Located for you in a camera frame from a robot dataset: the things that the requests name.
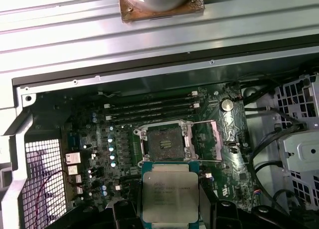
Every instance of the green pcb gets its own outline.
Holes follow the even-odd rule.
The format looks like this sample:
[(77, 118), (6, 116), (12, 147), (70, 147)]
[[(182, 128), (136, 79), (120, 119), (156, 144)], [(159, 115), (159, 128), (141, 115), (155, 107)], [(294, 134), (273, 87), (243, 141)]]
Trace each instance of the green pcb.
[[(89, 158), (84, 167), (99, 167), (104, 171), (98, 179), (84, 177), (85, 190), (93, 192), (90, 200), (94, 204), (103, 208), (114, 198), (132, 196), (133, 181), (140, 180), (142, 149), (144, 154), (150, 153), (153, 161), (183, 161), (185, 145), (179, 136), (180, 126), (166, 122), (184, 120), (194, 123), (191, 140), (201, 164), (200, 177), (211, 180), (212, 189), (220, 199), (250, 209), (254, 185), (246, 166), (250, 148), (238, 85), (214, 84), (135, 96), (101, 97), (77, 105), (70, 119), (72, 133), (78, 137), (75, 147), (83, 151), (84, 145), (91, 145), (98, 155)], [(147, 130), (147, 141), (134, 133), (143, 125), (154, 125)], [(93, 180), (105, 185), (107, 193), (92, 189)]]

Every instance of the cable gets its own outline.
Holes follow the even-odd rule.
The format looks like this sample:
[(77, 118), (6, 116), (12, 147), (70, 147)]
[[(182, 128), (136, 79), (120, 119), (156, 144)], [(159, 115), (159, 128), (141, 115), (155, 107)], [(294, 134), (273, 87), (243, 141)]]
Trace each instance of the cable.
[(297, 119), (289, 116), (288, 114), (278, 110), (277, 108), (272, 108), (272, 107), (245, 108), (245, 111), (247, 111), (247, 112), (273, 111), (275, 113), (278, 113), (280, 116), (285, 118), (287, 121), (290, 121), (292, 124), (301, 124), (300, 121), (298, 121)]
[(257, 186), (260, 188), (260, 190), (263, 192), (263, 194), (272, 202), (274, 203), (275, 206), (277, 206), (280, 211), (282, 211), (284, 214), (288, 215), (288, 213), (285, 211), (285, 209), (279, 204), (277, 203), (272, 196), (266, 191), (266, 189), (264, 188), (264, 186), (261, 184), (261, 182), (259, 181), (256, 171), (254, 170), (254, 159), (255, 157), (262, 151), (264, 150), (268, 145), (270, 145), (272, 142), (280, 139), (281, 137), (285, 136), (285, 135), (289, 135), (292, 132), (298, 130), (298, 127), (292, 126), (286, 130), (283, 130), (275, 135), (273, 135), (271, 138), (265, 140), (259, 147), (257, 147), (254, 151), (252, 156), (250, 157), (249, 160), (249, 165), (251, 170), (251, 176), (252, 178), (255, 180)]
[(263, 137), (262, 137), (262, 139), (260, 140), (260, 142), (258, 143), (258, 146), (260, 145), (260, 144), (262, 144), (269, 136), (271, 136), (271, 135), (274, 135), (274, 134), (276, 134), (277, 132), (279, 132), (280, 130), (281, 130), (281, 128), (278, 128), (279, 130), (275, 130), (275, 131), (272, 131), (272, 132), (270, 132), (270, 133), (267, 133), (266, 135), (264, 135)]
[(304, 209), (304, 210), (306, 209), (306, 206), (305, 206), (303, 200), (300, 199), (299, 197), (297, 197), (294, 192), (292, 192), (292, 191), (290, 191), (290, 190), (288, 190), (288, 189), (280, 189), (280, 190), (276, 191), (276, 193), (275, 193), (274, 196), (273, 196), (273, 199), (274, 199), (275, 201), (277, 201), (278, 198), (279, 198), (279, 196), (280, 196), (282, 193), (287, 193), (287, 194), (290, 195), (291, 197), (295, 197), (295, 198), (297, 199), (297, 201), (298, 201), (300, 207), (301, 207), (302, 209)]
[(286, 118), (287, 120), (291, 121), (292, 126), (288, 129), (282, 130), (280, 132), (275, 133), (272, 137), (266, 139), (264, 142), (262, 142), (259, 146), (256, 147), (256, 149), (253, 151), (252, 156), (249, 159), (249, 165), (251, 168), (251, 176), (252, 178), (255, 180), (257, 186), (260, 188), (260, 190), (263, 192), (263, 194), (276, 206), (278, 207), (278, 209), (286, 214), (289, 215), (285, 209), (278, 203), (276, 202), (272, 196), (266, 191), (266, 189), (264, 188), (264, 186), (261, 184), (261, 182), (259, 181), (256, 171), (254, 170), (254, 159), (255, 157), (261, 152), (263, 151), (267, 146), (269, 146), (272, 142), (277, 141), (278, 139), (280, 139), (283, 136), (289, 135), (295, 131), (297, 131), (299, 129), (298, 124), (300, 124), (300, 122), (292, 117), (290, 117), (289, 115), (282, 113), (281, 111), (274, 109), (274, 108), (249, 108), (249, 109), (245, 109), (247, 111), (274, 111), (276, 113), (279, 113), (282, 117)]
[(47, 177), (46, 178), (46, 180), (42, 183), (42, 185), (41, 185), (41, 187), (39, 188), (39, 191), (38, 191), (38, 194), (37, 194), (37, 196), (36, 196), (36, 201), (35, 201), (35, 216), (34, 216), (34, 220), (33, 220), (33, 229), (36, 229), (37, 228), (37, 217), (38, 217), (38, 203), (39, 203), (39, 198), (40, 198), (40, 194), (41, 194), (41, 191), (42, 191), (42, 189), (43, 189), (43, 187), (44, 187), (44, 185), (51, 179), (51, 177), (53, 177), (54, 175), (56, 175), (56, 174), (58, 174), (58, 173), (65, 173), (66, 175), (67, 175), (67, 182), (69, 183), (69, 184), (71, 184), (71, 185), (76, 185), (76, 184), (74, 184), (74, 183), (72, 183), (72, 182), (70, 182), (69, 181), (69, 177), (68, 177), (68, 173), (66, 172), (66, 171), (64, 171), (64, 170), (59, 170), (59, 171), (57, 171), (57, 172), (55, 172), (55, 173), (53, 173), (52, 175), (50, 175), (49, 177)]
[(267, 167), (267, 166), (270, 166), (270, 165), (275, 165), (279, 168), (282, 168), (283, 167), (283, 162), (282, 161), (269, 161), (269, 162), (266, 162), (262, 165), (260, 165), (259, 167), (257, 167), (255, 169), (255, 172), (258, 173), (261, 169), (263, 169), (264, 167)]

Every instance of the mesh grille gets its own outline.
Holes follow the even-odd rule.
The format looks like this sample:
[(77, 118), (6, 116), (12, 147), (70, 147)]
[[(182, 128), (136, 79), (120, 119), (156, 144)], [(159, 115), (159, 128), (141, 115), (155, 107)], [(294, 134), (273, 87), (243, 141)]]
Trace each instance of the mesh grille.
[[(316, 117), (314, 97), (310, 87), (303, 87), (300, 82), (285, 84), (279, 87), (277, 101), (279, 110), (294, 118)], [(289, 121), (281, 117), (282, 127), (285, 129), (291, 125)]]
[[(291, 175), (295, 178), (301, 179), (300, 173), (291, 171)], [(293, 180), (294, 192), (303, 201), (311, 204), (309, 186), (305, 185), (301, 181)]]
[(315, 205), (319, 207), (319, 178), (314, 176), (315, 188), (313, 189), (313, 195), (315, 199)]
[[(25, 144), (28, 180), (22, 189), (25, 228), (33, 229), (35, 204), (41, 185), (62, 170), (58, 139)], [(66, 212), (63, 173), (53, 175), (38, 198), (38, 228), (45, 228)]]

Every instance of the electronic component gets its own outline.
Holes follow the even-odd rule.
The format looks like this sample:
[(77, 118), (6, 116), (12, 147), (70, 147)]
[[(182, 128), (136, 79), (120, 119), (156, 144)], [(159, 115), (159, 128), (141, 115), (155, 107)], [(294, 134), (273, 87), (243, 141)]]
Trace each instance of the electronic component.
[(73, 166), (68, 166), (68, 175), (76, 175), (78, 173), (78, 166), (73, 165)]
[[(77, 106), (72, 120), (79, 128), (74, 126), (75, 132), (70, 133), (73, 137), (68, 141), (74, 148), (87, 147), (81, 151), (82, 157), (83, 153), (88, 156), (79, 164), (85, 168), (81, 171), (86, 172), (81, 186), (85, 192), (93, 193), (94, 200), (83, 196), (84, 201), (103, 210), (115, 198), (136, 200), (142, 162), (200, 160), (203, 164), (208, 162), (201, 175), (209, 178), (218, 197), (234, 199), (240, 208), (249, 210), (250, 201), (240, 200), (236, 195), (239, 185), (242, 198), (252, 194), (245, 155), (239, 149), (239, 145), (247, 142), (244, 107), (241, 100), (230, 100), (240, 95), (239, 88), (224, 85), (111, 97), (106, 108), (102, 105), (102, 111), (96, 103)], [(226, 99), (233, 107), (227, 113), (221, 108)], [(97, 112), (99, 124), (92, 123), (92, 112)], [(109, 121), (100, 120), (105, 115), (110, 116)]]
[(206, 178), (212, 178), (213, 176), (212, 176), (211, 173), (205, 173), (205, 177), (206, 177)]
[(188, 164), (143, 164), (143, 170), (144, 222), (188, 226), (198, 221), (198, 175)]
[(230, 112), (231, 110), (234, 109), (234, 103), (233, 101), (229, 100), (229, 99), (225, 99), (221, 102), (220, 104), (221, 109), (225, 112)]
[(242, 200), (242, 192), (241, 192), (241, 187), (240, 186), (235, 186), (235, 197), (238, 200)]
[(85, 144), (85, 145), (83, 146), (84, 149), (88, 149), (88, 148), (90, 148), (90, 147), (92, 147), (92, 144)]
[(152, 160), (183, 159), (185, 157), (181, 128), (148, 132), (148, 149)]
[(65, 154), (65, 160), (67, 165), (81, 163), (80, 153), (67, 153)]
[(147, 143), (141, 144), (143, 157), (154, 161), (180, 161), (198, 158), (191, 142), (192, 122), (183, 120), (147, 124), (134, 134)]

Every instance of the chip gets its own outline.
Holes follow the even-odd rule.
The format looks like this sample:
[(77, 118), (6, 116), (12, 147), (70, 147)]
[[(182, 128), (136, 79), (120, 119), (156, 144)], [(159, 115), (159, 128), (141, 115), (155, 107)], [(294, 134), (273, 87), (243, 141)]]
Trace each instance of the chip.
[(239, 179), (240, 179), (240, 180), (246, 180), (246, 179), (247, 179), (246, 173), (241, 173), (241, 174), (239, 174)]
[(185, 157), (181, 128), (153, 130), (148, 132), (148, 150), (154, 161), (178, 160)]
[(198, 175), (194, 172), (146, 172), (143, 221), (188, 224), (198, 220)]

